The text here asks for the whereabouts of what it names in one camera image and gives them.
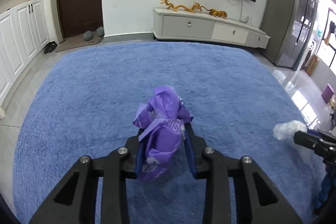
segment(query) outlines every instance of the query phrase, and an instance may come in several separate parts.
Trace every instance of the purple plastic bag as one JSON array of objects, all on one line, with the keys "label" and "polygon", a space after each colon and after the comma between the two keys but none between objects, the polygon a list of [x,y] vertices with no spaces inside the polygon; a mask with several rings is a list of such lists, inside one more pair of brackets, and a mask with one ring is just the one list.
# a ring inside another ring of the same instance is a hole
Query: purple plastic bag
[{"label": "purple plastic bag", "polygon": [[193,117],[173,87],[160,86],[147,104],[140,104],[133,124],[143,128],[146,136],[145,162],[139,180],[149,181],[167,171],[170,159],[181,144],[184,123]]}]

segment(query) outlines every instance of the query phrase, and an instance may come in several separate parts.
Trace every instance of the black shoe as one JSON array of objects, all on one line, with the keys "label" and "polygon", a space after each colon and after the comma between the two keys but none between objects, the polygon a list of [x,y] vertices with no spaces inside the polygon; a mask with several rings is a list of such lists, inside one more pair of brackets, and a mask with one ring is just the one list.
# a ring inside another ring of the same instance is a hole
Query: black shoe
[{"label": "black shoe", "polygon": [[49,52],[49,48],[50,48],[51,45],[52,45],[51,42],[49,42],[47,45],[45,45],[45,47],[44,47],[44,53],[45,54],[47,54]]},{"label": "black shoe", "polygon": [[56,47],[57,47],[57,43],[55,41],[51,42],[48,52],[53,52],[56,49]]}]

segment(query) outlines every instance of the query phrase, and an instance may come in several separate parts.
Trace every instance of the white tv cabinet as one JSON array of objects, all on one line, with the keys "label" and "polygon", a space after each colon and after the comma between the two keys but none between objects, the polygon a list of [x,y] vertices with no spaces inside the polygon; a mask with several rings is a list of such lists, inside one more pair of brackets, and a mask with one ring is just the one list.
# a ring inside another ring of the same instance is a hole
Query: white tv cabinet
[{"label": "white tv cabinet", "polygon": [[153,33],[158,39],[222,42],[253,48],[266,48],[270,39],[258,28],[239,21],[157,8]]}]

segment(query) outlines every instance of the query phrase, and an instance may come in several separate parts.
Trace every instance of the blue rug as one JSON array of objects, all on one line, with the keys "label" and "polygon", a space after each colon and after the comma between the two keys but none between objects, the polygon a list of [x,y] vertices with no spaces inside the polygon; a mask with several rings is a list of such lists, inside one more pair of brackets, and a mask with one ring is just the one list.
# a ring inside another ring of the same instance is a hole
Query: blue rug
[{"label": "blue rug", "polygon": [[[241,49],[150,42],[70,53],[43,82],[15,151],[13,194],[22,224],[81,155],[106,156],[137,133],[137,107],[159,85],[176,89],[197,135],[224,155],[252,156],[303,222],[311,222],[323,164],[317,156],[304,164],[273,138],[277,123],[303,121],[276,79]],[[127,180],[127,193],[131,224],[202,223],[205,181],[192,178],[183,145],[165,175],[146,184]],[[99,201],[96,215],[98,223]]]}]

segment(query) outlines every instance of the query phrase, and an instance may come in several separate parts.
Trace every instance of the metal screw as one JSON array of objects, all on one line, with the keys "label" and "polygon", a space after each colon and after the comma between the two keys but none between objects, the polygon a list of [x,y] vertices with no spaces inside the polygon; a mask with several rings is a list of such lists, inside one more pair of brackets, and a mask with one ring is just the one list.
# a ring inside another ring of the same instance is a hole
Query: metal screw
[{"label": "metal screw", "polygon": [[249,156],[244,156],[243,157],[243,162],[246,163],[246,164],[250,164],[252,162],[252,159]]},{"label": "metal screw", "polygon": [[128,149],[126,147],[121,147],[118,149],[118,153],[123,155],[126,154],[128,152]]},{"label": "metal screw", "polygon": [[89,160],[90,160],[90,157],[89,157],[89,156],[82,156],[82,157],[80,158],[80,161],[81,161],[81,163],[83,163],[83,164],[89,162]]},{"label": "metal screw", "polygon": [[213,152],[215,152],[215,150],[212,147],[207,146],[206,148],[204,148],[204,152],[207,154],[212,154]]}]

